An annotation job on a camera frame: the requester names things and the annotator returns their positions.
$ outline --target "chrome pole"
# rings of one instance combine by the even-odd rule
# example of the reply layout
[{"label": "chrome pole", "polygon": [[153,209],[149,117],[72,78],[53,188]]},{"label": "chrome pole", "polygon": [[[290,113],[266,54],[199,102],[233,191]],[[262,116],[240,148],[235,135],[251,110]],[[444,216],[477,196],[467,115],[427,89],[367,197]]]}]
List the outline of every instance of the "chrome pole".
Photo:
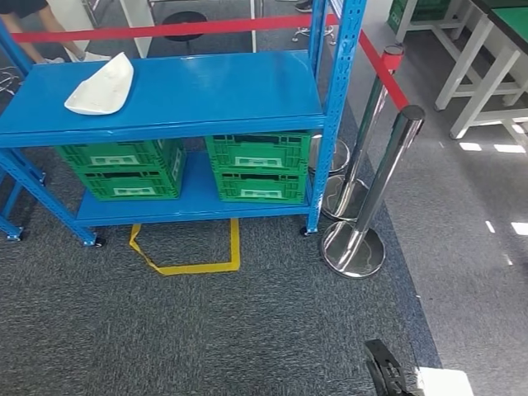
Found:
[{"label": "chrome pole", "polygon": [[[390,64],[388,59],[401,59],[404,54],[399,45],[389,45],[383,51],[382,57],[385,64]],[[373,132],[385,106],[387,89],[376,75],[365,112],[363,114],[361,125],[351,153],[351,160],[345,175],[330,177],[324,191],[321,211],[327,217],[334,220],[358,219],[361,204],[367,197],[369,188],[362,180],[358,179],[358,171],[367,157],[367,149],[373,138]]]},{"label": "chrome pole", "polygon": [[370,225],[383,202],[398,163],[419,132],[425,116],[419,106],[407,106],[398,115],[387,150],[358,220],[334,223],[323,235],[321,252],[329,266],[351,278],[364,278],[381,268],[385,260],[385,246]]}]

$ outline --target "shelf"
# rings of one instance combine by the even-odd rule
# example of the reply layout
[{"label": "shelf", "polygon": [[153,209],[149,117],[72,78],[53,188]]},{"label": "shelf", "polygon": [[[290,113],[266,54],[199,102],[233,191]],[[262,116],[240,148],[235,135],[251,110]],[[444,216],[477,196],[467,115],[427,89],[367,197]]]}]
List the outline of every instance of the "shelf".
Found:
[{"label": "shelf", "polygon": [[77,214],[82,226],[146,224],[172,221],[231,219],[244,217],[305,215],[311,188],[305,203],[259,204],[222,202],[207,153],[189,153],[181,196],[178,200],[134,200],[103,202],[86,191]]},{"label": "shelf", "polygon": [[325,119],[306,51],[131,62],[127,103],[104,116],[63,105],[102,63],[35,65],[0,117],[0,147],[319,129]]}]

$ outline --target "yellow floor tape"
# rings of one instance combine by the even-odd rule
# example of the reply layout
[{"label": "yellow floor tape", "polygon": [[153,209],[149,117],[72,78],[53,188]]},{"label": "yellow floor tape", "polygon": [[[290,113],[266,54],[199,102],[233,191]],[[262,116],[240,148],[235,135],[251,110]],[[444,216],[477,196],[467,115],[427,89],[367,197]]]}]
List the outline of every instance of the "yellow floor tape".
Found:
[{"label": "yellow floor tape", "polygon": [[181,266],[156,266],[150,257],[145,254],[140,245],[136,242],[136,237],[141,230],[141,224],[134,224],[130,232],[129,244],[131,248],[143,257],[151,268],[164,275],[183,275],[183,274],[205,274],[210,272],[238,271],[241,267],[241,239],[238,228],[238,219],[231,219],[231,261],[230,262],[212,262],[209,264],[186,264]]}]

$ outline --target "crate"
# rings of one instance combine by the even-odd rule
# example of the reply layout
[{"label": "crate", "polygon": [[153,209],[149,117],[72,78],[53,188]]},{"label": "crate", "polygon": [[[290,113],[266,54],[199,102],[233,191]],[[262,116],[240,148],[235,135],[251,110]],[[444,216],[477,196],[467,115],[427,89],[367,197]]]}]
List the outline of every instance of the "crate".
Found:
[{"label": "crate", "polygon": [[304,174],[309,166],[310,131],[282,134],[207,136],[213,172]]},{"label": "crate", "polygon": [[230,172],[216,174],[215,177],[221,200],[300,204],[305,200],[307,175]]},{"label": "crate", "polygon": [[180,139],[104,144],[72,144],[55,149],[77,173],[127,172],[163,169],[177,150]]},{"label": "crate", "polygon": [[178,149],[170,167],[158,170],[78,173],[98,200],[167,200],[180,196],[186,153]]},{"label": "crate", "polygon": [[[400,27],[404,16],[407,0],[394,0],[388,13],[387,23],[394,33]],[[446,0],[421,0],[416,4],[411,21],[441,21],[445,17],[449,8],[449,1]]]}]

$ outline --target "stool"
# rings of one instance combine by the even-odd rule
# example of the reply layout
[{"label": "stool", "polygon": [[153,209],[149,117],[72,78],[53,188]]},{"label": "stool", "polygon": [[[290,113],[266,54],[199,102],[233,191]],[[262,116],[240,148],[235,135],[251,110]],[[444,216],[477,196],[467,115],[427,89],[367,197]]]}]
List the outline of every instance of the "stool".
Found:
[{"label": "stool", "polygon": [[[164,19],[162,25],[172,25],[177,23],[196,23],[196,22],[207,22],[207,18],[204,14],[195,11],[183,11],[176,12],[171,14]],[[191,41],[198,39],[201,36],[202,33],[198,33],[196,35],[166,35],[165,38],[170,41],[176,41],[180,43],[185,43],[187,46],[187,51],[191,52]]]}]

